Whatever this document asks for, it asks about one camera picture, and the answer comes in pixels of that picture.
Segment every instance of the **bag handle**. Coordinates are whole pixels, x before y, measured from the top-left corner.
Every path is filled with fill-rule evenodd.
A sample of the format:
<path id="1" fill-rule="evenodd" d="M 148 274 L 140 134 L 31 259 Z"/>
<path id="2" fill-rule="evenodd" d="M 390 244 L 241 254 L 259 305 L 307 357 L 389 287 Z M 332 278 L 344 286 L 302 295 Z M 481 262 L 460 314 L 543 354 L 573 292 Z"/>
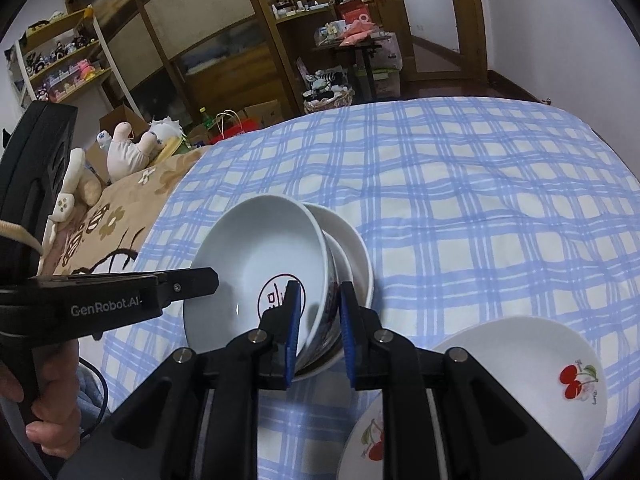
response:
<path id="1" fill-rule="evenodd" d="M 225 122 L 225 118 L 227 117 L 235 119 L 236 121 L 238 121 L 238 125 L 242 127 L 242 120 L 240 119 L 240 116 L 233 110 L 225 110 L 224 112 L 220 112 L 218 115 L 216 115 L 216 122 L 218 123 L 218 130 L 220 131 L 220 135 L 223 139 L 225 138 L 225 129 L 223 128 L 223 125 Z M 242 128 L 240 133 L 245 133 L 244 128 Z"/>

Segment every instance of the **black cable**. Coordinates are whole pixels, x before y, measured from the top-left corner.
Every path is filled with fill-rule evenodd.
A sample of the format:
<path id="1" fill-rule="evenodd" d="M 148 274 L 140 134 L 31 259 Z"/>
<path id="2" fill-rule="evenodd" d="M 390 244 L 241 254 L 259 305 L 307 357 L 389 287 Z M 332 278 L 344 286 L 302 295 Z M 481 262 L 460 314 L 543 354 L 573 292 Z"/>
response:
<path id="1" fill-rule="evenodd" d="M 100 407 L 100 413 L 98 414 L 98 418 L 96 419 L 92 427 L 90 427 L 88 430 L 83 431 L 80 434 L 80 440 L 82 440 L 84 437 L 89 436 L 93 432 L 93 430 L 95 430 L 95 428 L 97 428 L 98 425 L 102 422 L 102 418 L 104 417 L 104 412 L 107 411 L 107 402 L 109 401 L 109 389 L 107 387 L 107 381 L 104 380 L 104 377 L 102 376 L 98 368 L 93 366 L 86 359 L 80 358 L 80 363 L 86 366 L 87 368 L 89 368 L 89 370 L 91 370 L 98 377 L 98 379 L 100 379 L 100 382 L 102 383 L 102 406 Z"/>

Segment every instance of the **checkered fabric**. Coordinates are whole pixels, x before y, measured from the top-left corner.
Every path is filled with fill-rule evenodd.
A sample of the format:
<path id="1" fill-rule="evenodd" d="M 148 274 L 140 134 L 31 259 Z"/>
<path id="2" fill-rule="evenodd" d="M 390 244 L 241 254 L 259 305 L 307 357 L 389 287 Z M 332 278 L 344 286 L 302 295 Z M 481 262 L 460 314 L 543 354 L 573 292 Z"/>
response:
<path id="1" fill-rule="evenodd" d="M 337 211 L 362 235 L 383 324 L 432 348 L 502 316 L 556 319 L 606 371 L 608 413 L 591 472 L 639 407 L 640 186 L 576 117 L 493 98 L 431 98 L 320 112 L 213 146 L 184 177 L 136 270 L 188 267 L 239 201 L 279 192 Z M 106 335 L 111 408 L 186 344 L 181 304 Z M 344 362 L 261 394 L 259 475 L 334 478 L 374 394 Z"/>

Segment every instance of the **hand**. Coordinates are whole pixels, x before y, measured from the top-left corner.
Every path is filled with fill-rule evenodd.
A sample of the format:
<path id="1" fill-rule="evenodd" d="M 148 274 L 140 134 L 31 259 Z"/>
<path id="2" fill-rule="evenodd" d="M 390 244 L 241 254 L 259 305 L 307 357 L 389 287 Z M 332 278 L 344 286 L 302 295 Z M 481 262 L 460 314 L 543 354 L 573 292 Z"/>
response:
<path id="1" fill-rule="evenodd" d="M 54 456 L 69 458 L 80 445 L 80 409 L 77 406 L 79 383 L 77 340 L 67 341 L 42 366 L 42 379 L 47 383 L 31 406 L 40 420 L 26 427 L 29 440 Z M 21 402 L 24 393 L 20 383 L 0 363 L 0 396 Z"/>

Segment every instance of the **wicker basket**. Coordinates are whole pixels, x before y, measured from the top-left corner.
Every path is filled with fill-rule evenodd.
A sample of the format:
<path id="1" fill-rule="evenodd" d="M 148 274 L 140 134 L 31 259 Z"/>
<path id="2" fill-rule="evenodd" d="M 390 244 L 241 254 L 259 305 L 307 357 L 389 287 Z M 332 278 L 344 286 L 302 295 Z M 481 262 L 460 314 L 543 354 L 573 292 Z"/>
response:
<path id="1" fill-rule="evenodd" d="M 346 94 L 320 101 L 317 105 L 313 105 L 305 101 L 305 114 L 313 112 L 322 112 L 324 110 L 333 110 L 334 108 L 342 108 L 343 106 L 351 106 L 355 92 L 350 89 Z"/>

